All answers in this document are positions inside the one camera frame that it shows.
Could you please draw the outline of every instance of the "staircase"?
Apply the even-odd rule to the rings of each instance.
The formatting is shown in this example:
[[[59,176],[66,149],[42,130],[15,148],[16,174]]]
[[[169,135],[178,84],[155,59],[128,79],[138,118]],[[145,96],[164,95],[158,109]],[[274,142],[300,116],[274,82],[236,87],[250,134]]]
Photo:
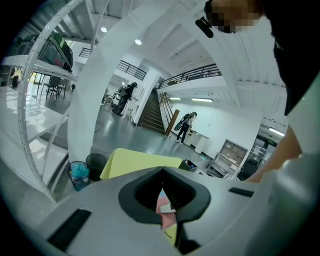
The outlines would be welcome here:
[[[138,126],[165,134],[164,124],[162,122],[157,90],[153,89],[147,100]]]

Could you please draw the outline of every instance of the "reflective floor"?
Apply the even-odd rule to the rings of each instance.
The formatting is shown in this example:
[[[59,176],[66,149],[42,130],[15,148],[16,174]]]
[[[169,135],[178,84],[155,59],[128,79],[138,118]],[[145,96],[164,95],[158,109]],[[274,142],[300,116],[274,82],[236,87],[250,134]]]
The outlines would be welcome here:
[[[37,85],[30,84],[28,96],[36,95],[37,88]],[[63,99],[62,93],[58,100],[49,96],[46,100],[45,89],[43,89],[41,96],[40,93],[41,88],[38,93],[38,99],[36,100],[35,97],[34,99],[39,104],[61,114],[69,107],[72,98],[71,93],[68,91],[65,93],[65,99]],[[67,138],[67,127],[67,123],[61,126],[58,133],[60,137]],[[117,148],[124,148],[148,154],[188,159],[197,166],[205,164],[205,161],[200,158],[199,154],[194,152],[193,148],[176,143],[174,135],[166,137],[158,132],[136,127],[128,118],[121,119],[120,116],[113,114],[109,106],[100,108],[96,130],[92,145],[92,151],[95,152],[101,152],[102,154],[112,153]],[[12,213],[19,221],[31,228],[35,228],[41,223],[56,206],[56,203],[48,199],[43,193],[19,179],[1,160],[0,189]],[[75,193],[66,174],[60,178],[55,193],[59,201],[71,193]]]

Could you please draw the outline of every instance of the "person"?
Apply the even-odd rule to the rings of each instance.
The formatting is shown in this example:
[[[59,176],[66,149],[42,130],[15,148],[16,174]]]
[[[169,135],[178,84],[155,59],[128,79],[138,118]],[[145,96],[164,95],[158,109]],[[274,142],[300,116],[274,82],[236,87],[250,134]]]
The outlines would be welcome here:
[[[290,0],[209,0],[205,3],[207,20],[224,33],[236,33],[253,26],[262,16],[269,19],[274,57],[286,86],[285,115],[303,97],[320,70],[319,40],[312,38],[319,24],[318,8],[312,6],[313,3]],[[301,153],[295,133],[288,126],[267,163],[246,181],[259,182],[264,173],[280,169],[286,160],[297,158]]]
[[[197,112],[192,112],[190,114],[184,115],[184,117],[182,118],[182,125],[175,142],[179,142],[180,135],[183,133],[180,145],[184,143],[187,132],[189,128],[192,128],[192,122],[196,119],[197,115]]]
[[[127,101],[131,98],[132,92],[134,88],[137,88],[137,83],[133,82],[132,84],[129,84],[128,87],[125,89],[124,95],[121,97],[118,106],[116,106],[112,111],[118,115],[121,116],[122,110],[124,110]]]

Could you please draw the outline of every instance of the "ceiling light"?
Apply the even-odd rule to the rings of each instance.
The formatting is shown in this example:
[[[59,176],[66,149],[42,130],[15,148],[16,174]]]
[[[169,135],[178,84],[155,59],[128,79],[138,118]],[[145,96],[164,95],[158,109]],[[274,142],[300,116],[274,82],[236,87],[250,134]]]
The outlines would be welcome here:
[[[196,102],[214,102],[210,98],[191,98],[191,100],[196,101]]]
[[[134,40],[135,41],[135,43],[138,45],[138,46],[140,46],[140,45],[142,45],[142,42],[141,42],[141,40],[139,40],[139,39],[136,39],[136,40]]]
[[[274,132],[275,134],[278,134],[280,136],[285,136],[283,132],[273,129],[272,127],[269,128],[269,131]]]

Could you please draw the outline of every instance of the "stair railing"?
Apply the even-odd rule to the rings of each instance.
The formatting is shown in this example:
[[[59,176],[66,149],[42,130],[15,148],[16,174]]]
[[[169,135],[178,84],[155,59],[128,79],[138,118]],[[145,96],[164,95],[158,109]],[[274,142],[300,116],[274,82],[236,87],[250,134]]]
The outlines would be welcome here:
[[[174,111],[174,113],[172,112],[172,109],[171,109],[171,106],[170,106],[170,103],[169,103],[169,100],[168,100],[168,97],[167,97],[167,93],[160,93],[160,96],[161,96],[161,101],[160,101],[160,105],[162,104],[163,106],[163,110],[164,110],[164,113],[165,113],[165,118],[168,122],[168,127],[166,128],[165,130],[165,135],[166,136],[169,136],[177,118],[178,118],[178,115],[180,113],[180,110],[176,109]]]

